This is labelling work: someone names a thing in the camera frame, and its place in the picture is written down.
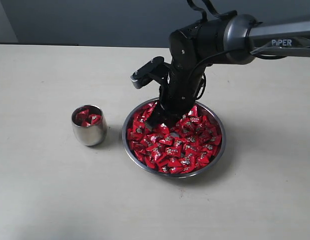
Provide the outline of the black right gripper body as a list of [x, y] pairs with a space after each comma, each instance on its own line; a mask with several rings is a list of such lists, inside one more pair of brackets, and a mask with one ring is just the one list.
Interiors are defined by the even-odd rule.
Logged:
[[169, 84], [162, 91], [155, 113], [162, 120], [178, 120], [188, 113], [199, 93], [201, 79], [206, 66], [186, 69], [177, 60], [172, 60]]

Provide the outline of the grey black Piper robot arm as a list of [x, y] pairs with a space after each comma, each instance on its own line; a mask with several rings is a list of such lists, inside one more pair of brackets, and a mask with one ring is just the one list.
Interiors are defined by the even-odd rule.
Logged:
[[273, 23], [248, 14], [194, 23], [169, 36], [172, 61], [160, 87], [148, 129], [174, 126], [206, 88], [205, 69], [215, 64], [246, 65], [254, 59], [310, 57], [310, 15]]

